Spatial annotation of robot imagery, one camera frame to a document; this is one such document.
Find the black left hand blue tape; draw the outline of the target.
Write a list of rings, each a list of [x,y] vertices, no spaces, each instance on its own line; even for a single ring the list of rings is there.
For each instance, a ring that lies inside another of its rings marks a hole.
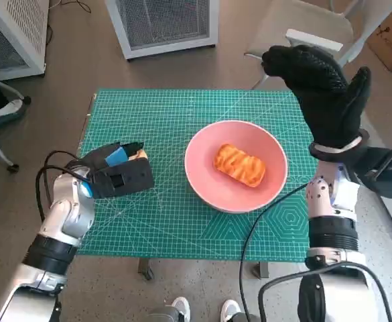
[[[143,147],[143,142],[131,142],[128,144],[115,142],[91,150],[81,157],[80,161],[92,170],[100,170],[133,160],[136,158],[137,153],[142,151]]]

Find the black gloved right hand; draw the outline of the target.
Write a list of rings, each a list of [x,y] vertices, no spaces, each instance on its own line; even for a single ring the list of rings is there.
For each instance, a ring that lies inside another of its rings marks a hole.
[[[371,89],[371,71],[347,81],[329,53],[311,46],[272,46],[262,55],[266,75],[281,78],[296,96],[314,142],[341,149],[358,137]]]

